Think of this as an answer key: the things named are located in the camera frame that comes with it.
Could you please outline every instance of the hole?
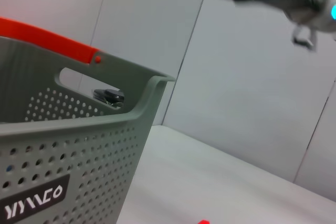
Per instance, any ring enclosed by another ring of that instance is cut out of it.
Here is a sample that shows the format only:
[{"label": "hole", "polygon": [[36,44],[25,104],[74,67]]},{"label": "hole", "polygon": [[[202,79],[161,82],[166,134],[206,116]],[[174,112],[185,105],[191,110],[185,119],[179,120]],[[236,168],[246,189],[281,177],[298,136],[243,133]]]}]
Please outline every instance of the hole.
[{"label": "hole", "polygon": [[8,165],[8,167],[6,168],[6,172],[11,172],[12,170],[14,170],[14,166],[13,165]]},{"label": "hole", "polygon": [[13,148],[13,149],[11,149],[10,154],[11,154],[11,155],[15,155],[16,152],[17,152],[17,149],[16,149],[16,148]]},{"label": "hole", "polygon": [[24,163],[22,164],[22,169],[25,169],[25,168],[27,168],[27,167],[28,167],[28,165],[29,165],[29,163],[28,163],[28,162],[24,162]]},{"label": "hole", "polygon": [[36,181],[38,179],[38,174],[35,174],[33,177],[32,177],[32,181]]},{"label": "hole", "polygon": [[40,165],[40,164],[42,164],[42,159],[38,159],[38,160],[36,161],[36,166],[38,166],[38,165]]},{"label": "hole", "polygon": [[18,184],[21,185],[21,184],[23,184],[24,182],[25,182],[25,178],[21,178],[21,179],[19,179]]},{"label": "hole", "polygon": [[7,188],[7,187],[9,187],[10,186],[10,182],[9,181],[7,181],[7,182],[5,182],[3,185],[2,185],[2,188]]}]

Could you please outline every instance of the gray wall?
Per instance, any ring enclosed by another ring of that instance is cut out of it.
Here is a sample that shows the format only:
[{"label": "gray wall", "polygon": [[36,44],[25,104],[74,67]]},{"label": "gray wall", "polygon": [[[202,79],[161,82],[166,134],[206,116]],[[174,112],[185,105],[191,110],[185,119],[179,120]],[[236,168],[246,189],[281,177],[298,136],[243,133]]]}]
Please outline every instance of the gray wall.
[{"label": "gray wall", "polygon": [[273,9],[204,0],[164,125],[293,181],[335,79],[336,43],[290,42]]}]

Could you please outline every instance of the black label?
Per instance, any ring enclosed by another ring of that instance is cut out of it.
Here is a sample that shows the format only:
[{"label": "black label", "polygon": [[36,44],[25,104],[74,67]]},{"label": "black label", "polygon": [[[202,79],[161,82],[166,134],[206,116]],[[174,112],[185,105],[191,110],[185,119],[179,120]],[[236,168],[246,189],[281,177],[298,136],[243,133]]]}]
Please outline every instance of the black label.
[{"label": "black label", "polygon": [[13,224],[64,200],[70,174],[0,200],[0,223]]}]

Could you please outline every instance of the wall seam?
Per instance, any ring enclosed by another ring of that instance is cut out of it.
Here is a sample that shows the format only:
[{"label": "wall seam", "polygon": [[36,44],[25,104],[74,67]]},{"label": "wall seam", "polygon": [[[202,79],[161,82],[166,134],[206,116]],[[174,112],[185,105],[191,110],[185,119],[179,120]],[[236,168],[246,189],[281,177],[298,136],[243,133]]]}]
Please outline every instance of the wall seam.
[{"label": "wall seam", "polygon": [[305,160],[305,157],[306,157],[306,155],[307,155],[307,152],[308,152],[310,143],[311,143],[311,141],[312,141],[312,139],[313,139],[313,137],[314,137],[314,135],[315,135],[315,131],[316,131],[316,129],[317,129],[317,126],[318,126],[319,123],[320,123],[322,114],[323,114],[323,112],[324,112],[324,110],[325,110],[325,107],[327,106],[329,97],[330,97],[330,95],[331,95],[331,93],[332,93],[332,91],[333,91],[333,89],[334,89],[334,87],[335,87],[335,83],[336,83],[336,79],[334,80],[334,83],[333,83],[332,86],[331,86],[330,92],[329,92],[328,97],[327,97],[327,99],[326,99],[326,101],[325,101],[325,103],[324,103],[324,106],[323,106],[323,109],[322,109],[322,111],[321,111],[320,117],[319,117],[319,119],[317,120],[317,123],[316,123],[316,125],[315,125],[315,129],[314,129],[314,131],[313,131],[313,133],[312,133],[312,135],[311,135],[311,138],[310,138],[309,143],[308,143],[308,145],[307,145],[306,151],[305,151],[305,153],[304,153],[304,155],[303,155],[303,157],[302,157],[301,163],[300,163],[300,165],[299,165],[299,167],[298,167],[298,170],[297,170],[297,172],[296,172],[296,174],[295,174],[295,177],[294,177],[294,180],[293,180],[293,183],[294,183],[294,184],[296,183],[296,180],[297,180],[297,178],[298,178],[298,175],[299,175],[300,169],[301,169],[301,167],[302,167],[303,161]]},{"label": "wall seam", "polygon": [[195,27],[196,27],[196,23],[197,23],[197,20],[198,20],[198,17],[199,17],[199,13],[201,12],[201,9],[202,9],[203,1],[204,1],[204,0],[201,1],[200,7],[199,7],[199,9],[198,9],[198,13],[197,13],[197,16],[196,16],[196,19],[195,19],[195,23],[194,23],[193,29],[192,29],[192,31],[191,31],[190,38],[189,38],[187,47],[186,47],[186,49],[185,49],[185,52],[184,52],[182,61],[181,61],[180,68],[178,69],[178,73],[177,73],[176,81],[175,81],[175,83],[174,83],[173,91],[172,91],[172,94],[170,95],[169,102],[168,102],[166,111],[164,112],[164,116],[163,116],[161,125],[163,125],[163,123],[164,123],[164,120],[165,120],[166,115],[167,115],[167,112],[168,112],[168,108],[169,108],[170,103],[171,103],[171,101],[172,101],[172,97],[173,97],[174,90],[175,90],[175,87],[176,87],[176,84],[177,84],[177,81],[178,81],[178,77],[180,76],[180,72],[181,72],[181,69],[182,69],[182,65],[183,65],[185,56],[186,56],[186,54],[187,54],[188,48],[189,48],[191,38],[193,37],[193,33],[194,33],[194,30],[195,30]]}]

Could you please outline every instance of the basket handle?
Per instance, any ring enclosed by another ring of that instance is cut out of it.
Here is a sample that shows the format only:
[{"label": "basket handle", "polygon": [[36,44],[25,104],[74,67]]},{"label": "basket handle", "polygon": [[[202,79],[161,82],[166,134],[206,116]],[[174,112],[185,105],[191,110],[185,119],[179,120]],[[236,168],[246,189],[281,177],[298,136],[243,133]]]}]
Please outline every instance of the basket handle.
[{"label": "basket handle", "polygon": [[98,49],[50,31],[0,17],[0,36],[22,40],[89,64]]}]

